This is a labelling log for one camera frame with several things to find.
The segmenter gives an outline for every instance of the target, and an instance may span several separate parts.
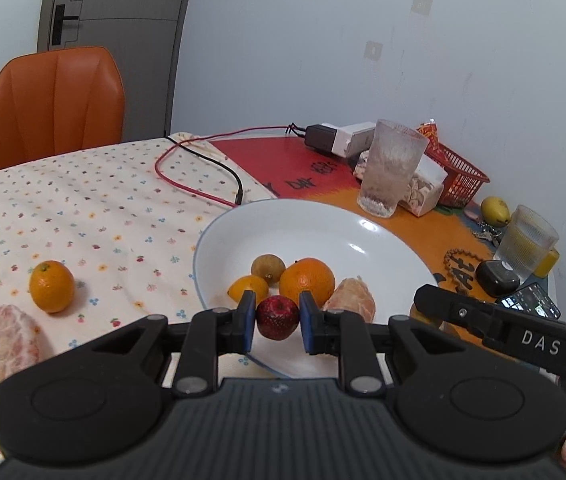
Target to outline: small red apple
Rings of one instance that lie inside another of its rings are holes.
[[[256,308],[256,326],[263,337],[287,339],[298,326],[298,307],[285,296],[270,296]]]

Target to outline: floral tablecloth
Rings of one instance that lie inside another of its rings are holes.
[[[183,322],[201,309],[192,255],[203,229],[226,207],[155,175],[156,158],[171,145],[166,139],[132,142],[0,171],[0,305],[15,304],[35,319],[44,357],[148,314]],[[194,147],[226,158],[207,143]],[[239,173],[246,201],[272,198],[231,160],[225,163]],[[226,200],[236,193],[230,175],[185,150],[172,153],[162,168],[172,180]],[[73,304],[53,316],[28,294],[29,273],[44,260],[63,262],[76,279]],[[227,355],[219,376],[269,374],[245,357]]]

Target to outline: plate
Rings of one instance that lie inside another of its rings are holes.
[[[250,273],[260,254],[275,254],[287,266],[318,258],[332,269],[337,285],[360,276],[377,304],[376,323],[409,314],[416,289],[436,285],[417,254],[362,216],[307,200],[261,200],[223,213],[201,235],[194,252],[194,282],[203,307],[235,308],[227,288]],[[335,357],[305,353],[300,327],[285,341],[265,339],[255,329],[249,357],[283,378],[338,376]],[[389,381],[382,356],[380,362]]]

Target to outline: orange chair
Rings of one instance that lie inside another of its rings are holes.
[[[12,59],[0,71],[0,170],[121,140],[125,96],[100,46]]]

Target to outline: phone screen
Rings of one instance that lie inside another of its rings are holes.
[[[511,296],[497,300],[505,308],[514,308],[534,316],[559,319],[561,312],[538,283],[532,283]]]

